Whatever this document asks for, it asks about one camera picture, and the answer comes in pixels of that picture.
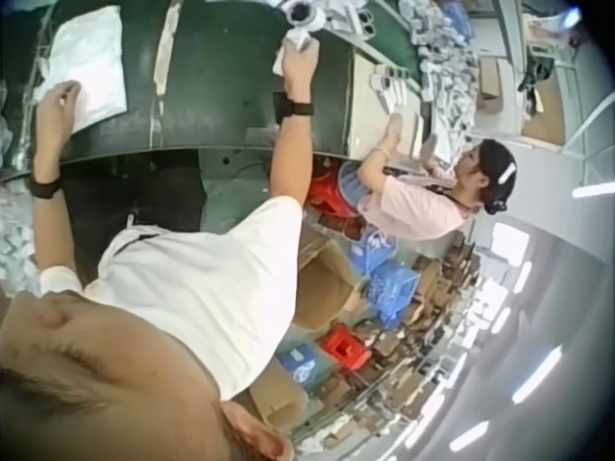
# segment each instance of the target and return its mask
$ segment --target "red plastic bin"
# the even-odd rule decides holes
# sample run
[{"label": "red plastic bin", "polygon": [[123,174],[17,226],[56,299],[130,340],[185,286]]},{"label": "red plastic bin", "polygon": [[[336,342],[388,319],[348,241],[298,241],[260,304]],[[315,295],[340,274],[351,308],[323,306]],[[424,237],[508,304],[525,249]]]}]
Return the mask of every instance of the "red plastic bin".
[{"label": "red plastic bin", "polygon": [[320,347],[347,370],[358,370],[372,356],[372,352],[344,324],[335,325],[321,341]]},{"label": "red plastic bin", "polygon": [[318,212],[352,218],[357,216],[357,212],[344,200],[337,186],[340,166],[337,159],[332,160],[331,166],[321,166],[322,172],[315,173],[309,184],[307,202]]}]

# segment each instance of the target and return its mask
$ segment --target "wristwatch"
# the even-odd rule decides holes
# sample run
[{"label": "wristwatch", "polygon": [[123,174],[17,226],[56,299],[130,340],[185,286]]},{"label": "wristwatch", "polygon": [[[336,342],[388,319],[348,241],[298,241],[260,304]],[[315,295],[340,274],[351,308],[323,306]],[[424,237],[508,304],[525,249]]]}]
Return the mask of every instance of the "wristwatch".
[{"label": "wristwatch", "polygon": [[41,183],[35,180],[34,174],[30,176],[30,192],[37,199],[51,200],[60,189],[62,189],[62,177],[53,182]]},{"label": "wristwatch", "polygon": [[295,103],[286,96],[283,101],[282,116],[290,117],[292,115],[311,116],[314,114],[314,105],[306,103]]}]

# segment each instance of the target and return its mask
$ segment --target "blue plastic bin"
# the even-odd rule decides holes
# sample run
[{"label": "blue plastic bin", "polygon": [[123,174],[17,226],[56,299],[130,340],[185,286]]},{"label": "blue plastic bin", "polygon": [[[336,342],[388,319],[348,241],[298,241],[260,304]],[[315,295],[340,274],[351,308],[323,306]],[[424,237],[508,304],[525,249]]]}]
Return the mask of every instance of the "blue plastic bin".
[{"label": "blue plastic bin", "polygon": [[362,198],[369,195],[369,189],[358,178],[358,161],[347,160],[339,167],[337,174],[337,187],[339,194],[353,209],[357,209]]},{"label": "blue plastic bin", "polygon": [[350,247],[350,260],[361,277],[369,276],[384,264],[397,248],[397,239],[387,237],[374,226],[369,226],[358,242]]},{"label": "blue plastic bin", "polygon": [[302,387],[309,387],[316,378],[318,355],[307,344],[297,346],[290,351],[277,353],[276,357],[295,382]]},{"label": "blue plastic bin", "polygon": [[387,329],[404,318],[419,284],[420,276],[396,261],[388,261],[372,274],[365,297],[378,310],[378,319]]}]

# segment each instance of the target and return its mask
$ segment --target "green workbench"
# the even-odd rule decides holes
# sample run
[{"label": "green workbench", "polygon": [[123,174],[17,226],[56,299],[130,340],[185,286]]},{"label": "green workbench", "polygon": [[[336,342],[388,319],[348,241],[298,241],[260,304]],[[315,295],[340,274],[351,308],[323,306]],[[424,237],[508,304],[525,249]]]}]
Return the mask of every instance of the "green workbench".
[{"label": "green workbench", "polygon": [[[156,95],[154,68],[166,13],[181,4],[167,89]],[[3,17],[1,78],[9,96],[3,115],[14,139],[0,180],[27,174],[32,152],[31,94],[40,77],[36,57],[45,57],[65,21],[107,5],[119,5],[128,111],[76,133],[65,161],[181,148],[271,149],[273,93],[283,80],[271,67],[288,29],[283,14],[266,5],[203,0],[60,0],[53,10]],[[407,32],[376,4],[369,4],[380,33],[374,48],[418,72]],[[329,32],[316,34],[321,57],[313,83],[314,151],[346,155],[350,124],[354,47]]]}]

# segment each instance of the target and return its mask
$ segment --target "hair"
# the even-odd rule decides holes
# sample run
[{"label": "hair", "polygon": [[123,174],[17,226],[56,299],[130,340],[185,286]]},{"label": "hair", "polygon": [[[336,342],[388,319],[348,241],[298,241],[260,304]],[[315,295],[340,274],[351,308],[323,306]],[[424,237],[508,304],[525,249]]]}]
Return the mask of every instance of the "hair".
[{"label": "hair", "polygon": [[[514,171],[500,184],[500,178],[514,165]],[[506,211],[506,202],[517,180],[517,161],[510,151],[495,139],[484,139],[479,146],[479,168],[489,179],[489,184],[480,192],[480,201],[487,214]]]},{"label": "hair", "polygon": [[[51,430],[63,418],[86,417],[109,406],[88,391],[61,381],[37,379],[6,368],[0,372],[0,386],[2,461],[39,461],[37,434]],[[221,418],[221,425],[230,457],[216,461],[270,461],[245,442],[226,419]],[[59,456],[61,453],[45,453],[45,459],[61,459]],[[191,451],[181,459],[204,461],[202,456]]]},{"label": "hair", "polygon": [[7,461],[40,459],[33,432],[50,429],[60,418],[87,415],[107,407],[88,392],[51,379],[3,368],[0,372],[0,453]]}]

